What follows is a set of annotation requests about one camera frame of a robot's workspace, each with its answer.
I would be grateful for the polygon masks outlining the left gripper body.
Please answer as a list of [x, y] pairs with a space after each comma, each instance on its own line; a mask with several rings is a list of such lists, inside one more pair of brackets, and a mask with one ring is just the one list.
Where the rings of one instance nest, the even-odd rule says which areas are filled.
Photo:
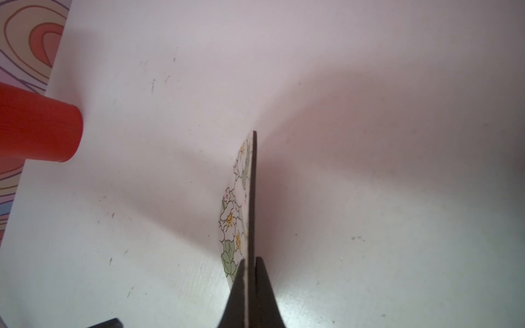
[[89, 328], [123, 328], [123, 323], [118, 318], [112, 318], [108, 321], [90, 326]]

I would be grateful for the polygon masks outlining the white green flowers coaster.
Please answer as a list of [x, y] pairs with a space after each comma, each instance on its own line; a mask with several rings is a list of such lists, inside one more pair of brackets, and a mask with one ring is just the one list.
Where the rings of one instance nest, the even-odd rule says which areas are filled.
[[252, 194], [256, 179], [257, 134], [248, 134], [243, 141], [232, 167], [221, 199], [218, 219], [220, 260], [229, 286], [232, 286], [239, 263], [249, 258], [250, 229], [253, 214], [250, 213]]

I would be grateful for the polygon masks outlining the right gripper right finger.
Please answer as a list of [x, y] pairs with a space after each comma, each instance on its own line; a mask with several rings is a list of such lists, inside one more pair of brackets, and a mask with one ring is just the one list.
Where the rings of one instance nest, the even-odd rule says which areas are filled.
[[250, 327], [285, 328], [272, 284], [262, 257], [256, 257], [254, 301], [250, 302], [254, 310], [250, 314]]

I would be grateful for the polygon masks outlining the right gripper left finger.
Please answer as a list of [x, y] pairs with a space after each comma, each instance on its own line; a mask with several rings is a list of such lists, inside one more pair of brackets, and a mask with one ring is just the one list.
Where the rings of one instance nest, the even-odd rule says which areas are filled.
[[243, 328], [246, 326], [246, 261], [237, 268], [230, 296], [218, 328]]

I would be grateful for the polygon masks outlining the red plastic cup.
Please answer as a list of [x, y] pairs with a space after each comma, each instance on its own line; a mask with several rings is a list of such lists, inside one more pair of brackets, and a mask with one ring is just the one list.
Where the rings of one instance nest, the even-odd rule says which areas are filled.
[[1, 84], [1, 156], [65, 162], [83, 135], [78, 107]]

